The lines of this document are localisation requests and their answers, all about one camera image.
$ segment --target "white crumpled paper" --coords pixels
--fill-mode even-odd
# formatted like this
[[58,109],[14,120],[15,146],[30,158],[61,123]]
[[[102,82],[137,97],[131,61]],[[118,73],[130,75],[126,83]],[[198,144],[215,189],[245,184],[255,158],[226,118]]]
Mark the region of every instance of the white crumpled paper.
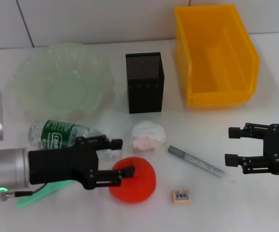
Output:
[[132,131],[132,147],[137,150],[156,149],[165,141],[165,132],[160,125],[142,121]]

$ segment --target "eraser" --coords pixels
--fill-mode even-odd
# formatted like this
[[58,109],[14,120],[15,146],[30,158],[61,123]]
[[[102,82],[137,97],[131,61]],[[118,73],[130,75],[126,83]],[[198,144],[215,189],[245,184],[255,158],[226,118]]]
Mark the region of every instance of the eraser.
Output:
[[190,191],[185,190],[172,190],[172,201],[173,204],[190,204]]

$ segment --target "black mesh pen holder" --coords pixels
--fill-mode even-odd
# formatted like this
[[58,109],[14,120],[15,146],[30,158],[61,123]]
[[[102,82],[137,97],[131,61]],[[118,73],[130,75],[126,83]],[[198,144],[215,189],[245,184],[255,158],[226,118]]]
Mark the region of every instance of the black mesh pen holder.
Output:
[[129,113],[161,112],[164,72],[159,52],[126,54]]

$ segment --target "barcode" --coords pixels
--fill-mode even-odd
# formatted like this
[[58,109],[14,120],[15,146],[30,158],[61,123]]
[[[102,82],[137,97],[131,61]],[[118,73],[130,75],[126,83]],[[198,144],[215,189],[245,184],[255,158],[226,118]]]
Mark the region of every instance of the barcode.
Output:
[[183,201],[183,200],[188,200],[188,199],[189,199],[188,191],[177,191],[177,192],[175,192],[175,200]]

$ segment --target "green bottle label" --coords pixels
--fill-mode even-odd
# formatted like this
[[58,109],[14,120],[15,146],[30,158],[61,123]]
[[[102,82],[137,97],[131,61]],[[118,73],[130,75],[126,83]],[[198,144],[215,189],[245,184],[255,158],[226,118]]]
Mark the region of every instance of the green bottle label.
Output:
[[58,149],[69,146],[69,137],[75,124],[48,120],[41,133],[43,147]]

